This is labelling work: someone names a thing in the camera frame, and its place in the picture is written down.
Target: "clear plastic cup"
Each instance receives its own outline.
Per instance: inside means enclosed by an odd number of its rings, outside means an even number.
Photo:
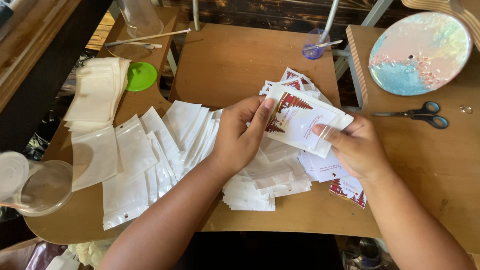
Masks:
[[[163,23],[150,0],[117,0],[117,3],[131,37],[153,36],[163,32]]]
[[[43,216],[73,195],[72,166],[61,160],[28,160],[16,152],[0,153],[0,205],[24,216]]]
[[[317,59],[323,54],[323,52],[328,46],[313,49],[305,48],[328,42],[330,42],[330,35],[322,29],[315,28],[312,31],[308,32],[307,39],[305,40],[305,45],[303,45],[304,50],[302,51],[302,53],[308,59]]]

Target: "black scissors handle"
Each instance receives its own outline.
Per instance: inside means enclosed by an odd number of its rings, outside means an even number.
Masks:
[[[413,120],[424,120],[434,128],[444,129],[448,127],[447,119],[443,118],[442,116],[438,115],[413,115]]]
[[[427,101],[419,110],[408,110],[411,114],[432,114],[436,115],[440,111],[440,106],[433,101]]]

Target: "scissors blade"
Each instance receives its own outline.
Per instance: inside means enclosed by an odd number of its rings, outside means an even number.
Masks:
[[[411,117],[408,111],[401,112],[373,112],[374,116],[397,116],[397,117]]]

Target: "green lid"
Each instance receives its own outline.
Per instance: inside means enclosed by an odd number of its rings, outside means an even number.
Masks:
[[[146,62],[131,63],[127,72],[127,90],[133,92],[145,90],[155,83],[157,76],[156,68],[152,64]]]

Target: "plastic lid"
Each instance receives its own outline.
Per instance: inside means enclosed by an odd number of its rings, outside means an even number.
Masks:
[[[127,72],[127,90],[133,92],[145,90],[155,83],[157,76],[158,72],[152,64],[146,62],[132,63]]]
[[[0,153],[0,201],[21,190],[28,179],[28,161],[17,152]]]

